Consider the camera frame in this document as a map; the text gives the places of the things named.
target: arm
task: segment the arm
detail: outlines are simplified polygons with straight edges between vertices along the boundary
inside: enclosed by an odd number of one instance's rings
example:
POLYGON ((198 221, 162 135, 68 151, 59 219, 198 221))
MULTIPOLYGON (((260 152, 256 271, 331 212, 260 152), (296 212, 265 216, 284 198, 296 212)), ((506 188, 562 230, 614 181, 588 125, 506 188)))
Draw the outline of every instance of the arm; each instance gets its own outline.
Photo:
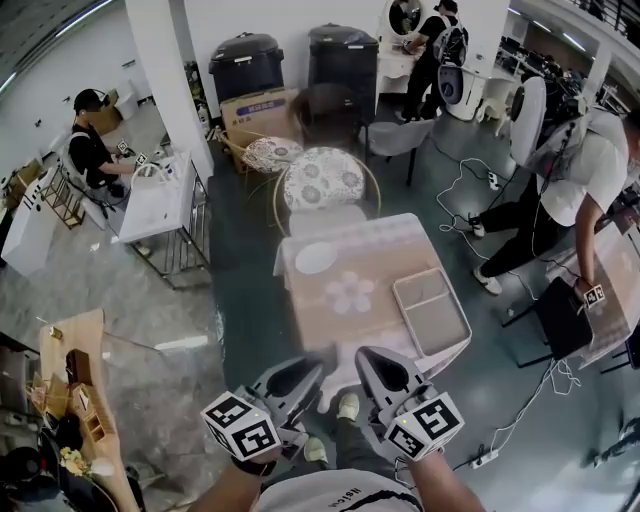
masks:
POLYGON ((596 222, 602 217, 602 209, 587 194, 576 216, 576 253, 580 265, 580 279, 578 289, 586 293, 595 284, 595 266, 593 263, 594 237, 596 222))
POLYGON ((427 44, 427 41, 429 41, 429 38, 427 36, 425 36, 424 34, 418 34, 418 37, 416 37, 407 45, 406 50, 409 53, 414 53, 418 50, 418 48, 427 44))
POLYGON ((105 162, 98 167, 105 174, 133 174, 135 167, 128 164, 112 164, 111 162, 105 162))
POLYGON ((188 512, 249 512, 260 492, 260 477, 231 464, 188 512))
POLYGON ((484 512, 478 497, 455 475, 441 453, 409 462, 409 470, 425 512, 484 512))

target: ceiling light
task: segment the ceiling light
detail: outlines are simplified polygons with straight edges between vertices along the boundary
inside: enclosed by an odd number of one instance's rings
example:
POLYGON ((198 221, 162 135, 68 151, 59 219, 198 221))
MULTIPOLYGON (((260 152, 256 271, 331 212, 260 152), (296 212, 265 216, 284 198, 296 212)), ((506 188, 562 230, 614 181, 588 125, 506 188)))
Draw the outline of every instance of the ceiling light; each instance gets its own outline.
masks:
POLYGON ((582 46, 578 41, 576 41, 573 37, 571 37, 569 34, 567 34, 566 32, 562 34, 564 37, 566 37, 569 41, 571 41, 575 46, 577 46, 578 48, 580 48, 583 52, 586 52, 587 50, 584 49, 584 46, 582 46))
POLYGON ((533 22, 538 25, 540 28, 546 30, 547 32, 551 32, 551 29, 548 29, 547 27, 545 27, 542 23, 540 23, 539 21, 533 20, 533 22))
POLYGON ((58 32, 56 34, 56 37, 60 37, 62 34, 64 34, 67 30, 70 30, 71 28, 75 27, 78 23, 80 23, 83 19, 85 19, 87 16, 89 16, 90 14, 93 14, 94 12, 96 12, 98 9, 102 9, 105 5, 110 4, 111 2, 113 2, 113 0, 106 0, 105 2, 102 2, 100 5, 96 5, 93 9, 91 9, 90 11, 84 13, 82 16, 80 16, 78 19, 72 21, 71 23, 69 23, 66 27, 64 27, 60 32, 58 32))
POLYGON ((11 74, 11 76, 5 80, 5 82, 0 86, 0 94, 2 94, 2 91, 5 90, 7 85, 9 85, 11 83, 11 80, 13 80, 16 77, 16 75, 17 75, 17 73, 14 71, 11 74))

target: flower pattern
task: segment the flower pattern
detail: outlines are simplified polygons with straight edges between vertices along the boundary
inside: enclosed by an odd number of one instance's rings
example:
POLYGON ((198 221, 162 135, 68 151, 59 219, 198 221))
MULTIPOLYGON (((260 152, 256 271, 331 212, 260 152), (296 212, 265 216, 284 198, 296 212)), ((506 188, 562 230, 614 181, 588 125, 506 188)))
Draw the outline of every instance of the flower pattern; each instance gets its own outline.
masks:
POLYGON ((302 153, 302 146, 297 142, 280 137, 263 137, 246 147, 242 161, 264 174, 281 173, 302 153))
POLYGON ((358 274, 347 271, 342 273, 340 281, 330 282, 325 291, 331 307, 339 315, 346 315, 352 310, 366 313, 371 309, 369 296, 375 285, 368 279, 360 280, 358 274))
POLYGON ((364 194, 358 162, 336 148, 312 148, 299 155, 284 178, 284 198, 291 211, 316 210, 357 201, 364 194))

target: white cable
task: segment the white cable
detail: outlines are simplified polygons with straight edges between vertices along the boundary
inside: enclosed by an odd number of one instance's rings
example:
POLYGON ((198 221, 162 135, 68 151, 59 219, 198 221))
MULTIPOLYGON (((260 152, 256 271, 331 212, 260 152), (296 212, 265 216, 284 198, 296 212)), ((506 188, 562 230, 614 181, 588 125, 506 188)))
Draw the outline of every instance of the white cable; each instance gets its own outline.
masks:
POLYGON ((505 447, 505 445, 509 442, 509 439, 511 439, 511 436, 513 435, 513 432, 518 426, 518 423, 520 423, 520 420, 522 419, 524 414, 527 412, 527 409, 531 406, 533 401, 538 397, 538 395, 542 391, 542 388, 544 387, 545 382, 547 382, 549 379, 551 379, 551 384, 553 385, 553 392, 556 395, 567 396, 569 393, 571 393, 571 390, 573 389, 574 384, 578 387, 582 386, 580 379, 578 379, 577 377, 574 377, 573 374, 571 373, 571 368, 569 368, 569 365, 567 364, 566 359, 563 359, 561 361, 551 361, 551 363, 549 364, 549 367, 547 368, 547 370, 544 372, 544 375, 542 376, 542 380, 540 381, 540 384, 538 384, 538 387, 536 388, 535 392, 533 393, 531 398, 527 401, 527 403, 524 405, 524 407, 520 409, 520 411, 516 415, 516 419, 513 420, 506 427, 496 429, 496 431, 493 434, 493 440, 491 441, 491 447, 489 448, 489 453, 493 453, 494 451, 499 452, 505 447), (556 388, 556 383, 555 383, 555 380, 553 379, 553 372, 556 369, 558 370, 558 373, 568 377, 569 389, 567 391, 558 391, 558 389, 556 388), (506 432, 506 431, 509 432, 506 439, 500 445, 499 448, 495 448, 494 450, 494 446, 496 444, 496 439, 498 438, 498 434, 500 432, 506 432))
MULTIPOLYGON (((447 192, 451 192, 453 190, 453 188, 456 186, 456 183, 458 183, 458 181, 460 181, 463 178, 462 175, 462 165, 465 162, 480 162, 482 165, 484 165, 487 170, 489 172, 491 172, 491 167, 489 167, 484 161, 480 160, 479 158, 465 158, 464 160, 460 161, 460 175, 453 180, 453 183, 451 184, 451 186, 449 188, 446 188, 445 190, 443 190, 442 192, 440 192, 437 196, 436 196, 436 201, 438 202, 438 204, 440 205, 440 208, 442 208, 445 212, 447 212, 447 214, 449 215, 449 217, 451 217, 452 223, 451 224, 440 224, 438 226, 438 229, 440 231, 442 231, 443 233, 449 233, 451 231, 457 231, 458 233, 460 233, 462 235, 462 237, 464 238, 464 241, 467 242, 467 245, 471 248, 471 250, 475 253, 475 255, 478 258, 481 258, 485 261, 488 261, 489 258, 487 258, 486 256, 483 256, 482 254, 480 254, 478 251, 476 251, 475 247, 473 247, 473 245, 471 245, 471 242, 469 242, 469 239, 467 238, 467 235, 464 231, 458 229, 456 227, 456 223, 458 221, 458 219, 456 218, 456 216, 451 213, 447 207, 442 204, 442 201, 440 201, 440 196, 442 196, 443 194, 446 194, 447 192)), ((531 296, 531 298, 534 301, 537 301, 538 299, 536 298, 536 296, 533 294, 533 292, 531 291, 531 288, 529 288, 529 285, 524 281, 524 279, 522 279, 522 277, 520 276, 520 274, 517 274, 516 272, 509 272, 509 274, 511 274, 512 276, 516 276, 519 281, 520 284, 522 284, 522 287, 527 291, 527 293, 531 296)))

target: black chair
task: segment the black chair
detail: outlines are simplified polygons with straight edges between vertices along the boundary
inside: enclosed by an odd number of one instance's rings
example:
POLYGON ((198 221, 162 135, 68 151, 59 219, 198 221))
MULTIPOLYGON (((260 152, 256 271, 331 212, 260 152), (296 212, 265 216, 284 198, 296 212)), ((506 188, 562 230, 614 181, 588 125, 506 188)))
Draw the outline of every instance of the black chair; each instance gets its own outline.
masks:
POLYGON ((560 277, 551 282, 536 302, 502 324, 502 327, 510 326, 532 311, 542 324, 546 337, 544 344, 549 345, 551 354, 524 364, 518 363, 518 368, 526 368, 550 359, 561 361, 593 341, 593 329, 586 307, 571 285, 560 277))
POLYGON ((365 163, 369 153, 369 125, 355 93, 340 84, 316 84, 293 100, 305 147, 330 146, 353 151, 362 127, 365 128, 365 163))
POLYGON ((627 361, 625 363, 621 363, 612 368, 607 368, 606 370, 602 370, 600 375, 604 375, 605 373, 613 372, 619 370, 620 368, 624 368, 625 366, 631 366, 632 369, 637 370, 640 368, 640 325, 636 327, 636 330, 633 331, 633 334, 629 336, 629 339, 625 342, 625 351, 620 352, 612 357, 612 359, 617 359, 618 357, 622 357, 624 355, 627 356, 627 361))

